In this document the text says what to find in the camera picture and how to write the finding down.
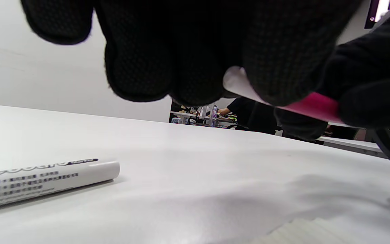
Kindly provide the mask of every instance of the black sleeve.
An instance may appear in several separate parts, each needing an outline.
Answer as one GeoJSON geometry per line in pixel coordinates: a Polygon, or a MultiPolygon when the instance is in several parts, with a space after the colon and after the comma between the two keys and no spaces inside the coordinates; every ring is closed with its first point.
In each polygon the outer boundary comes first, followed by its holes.
{"type": "Polygon", "coordinates": [[[228,108],[233,113],[238,113],[243,107],[245,107],[252,100],[245,97],[238,97],[234,99],[226,108],[228,108]]]}

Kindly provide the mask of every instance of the glove fingertip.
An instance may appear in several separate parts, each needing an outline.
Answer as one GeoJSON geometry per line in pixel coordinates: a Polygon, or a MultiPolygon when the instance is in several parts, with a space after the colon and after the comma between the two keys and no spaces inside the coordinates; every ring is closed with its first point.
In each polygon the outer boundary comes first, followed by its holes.
{"type": "Polygon", "coordinates": [[[48,42],[75,45],[90,34],[93,5],[89,0],[21,0],[21,3],[33,32],[48,42]]]}

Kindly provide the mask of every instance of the pink object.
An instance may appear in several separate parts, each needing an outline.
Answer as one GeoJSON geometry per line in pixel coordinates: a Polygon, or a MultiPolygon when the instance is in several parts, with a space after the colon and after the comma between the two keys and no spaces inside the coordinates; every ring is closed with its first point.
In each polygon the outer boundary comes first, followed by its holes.
{"type": "Polygon", "coordinates": [[[338,116],[338,102],[319,93],[311,93],[299,102],[280,108],[327,122],[343,123],[338,116]]]}
{"type": "MultiPolygon", "coordinates": [[[[244,70],[240,67],[233,66],[226,71],[223,76],[223,87],[232,93],[270,105],[254,91],[244,70]]],[[[339,119],[338,102],[319,93],[311,93],[305,99],[281,108],[326,122],[344,124],[339,119]]]]}

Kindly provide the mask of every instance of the gloved hand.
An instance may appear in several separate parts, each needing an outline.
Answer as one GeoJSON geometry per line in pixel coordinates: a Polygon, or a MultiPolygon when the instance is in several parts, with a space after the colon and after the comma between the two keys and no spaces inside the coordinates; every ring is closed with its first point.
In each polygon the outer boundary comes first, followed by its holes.
{"type": "MultiPolygon", "coordinates": [[[[343,122],[363,128],[390,127],[390,18],[373,32],[338,46],[324,70],[318,92],[339,102],[343,122]]],[[[280,109],[275,115],[285,131],[307,140],[317,139],[327,126],[280,109]]]]}
{"type": "Polygon", "coordinates": [[[120,97],[183,105],[224,95],[226,69],[245,68],[267,102],[288,105],[319,80],[362,0],[21,0],[31,28],[61,45],[88,38],[96,11],[106,38],[107,80],[120,97]]]}

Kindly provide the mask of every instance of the white table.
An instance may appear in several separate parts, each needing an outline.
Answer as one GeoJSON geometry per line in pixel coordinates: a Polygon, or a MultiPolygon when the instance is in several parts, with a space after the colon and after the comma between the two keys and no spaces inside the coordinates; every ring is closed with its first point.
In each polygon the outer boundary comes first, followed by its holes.
{"type": "Polygon", "coordinates": [[[380,147],[373,142],[339,139],[326,136],[322,136],[317,140],[324,142],[324,145],[328,147],[354,151],[387,159],[387,156],[382,152],[380,147]]]}
{"type": "Polygon", "coordinates": [[[113,183],[1,208],[0,244],[237,244],[317,217],[390,243],[387,159],[249,131],[0,106],[0,170],[97,156],[120,160],[113,183]]]}

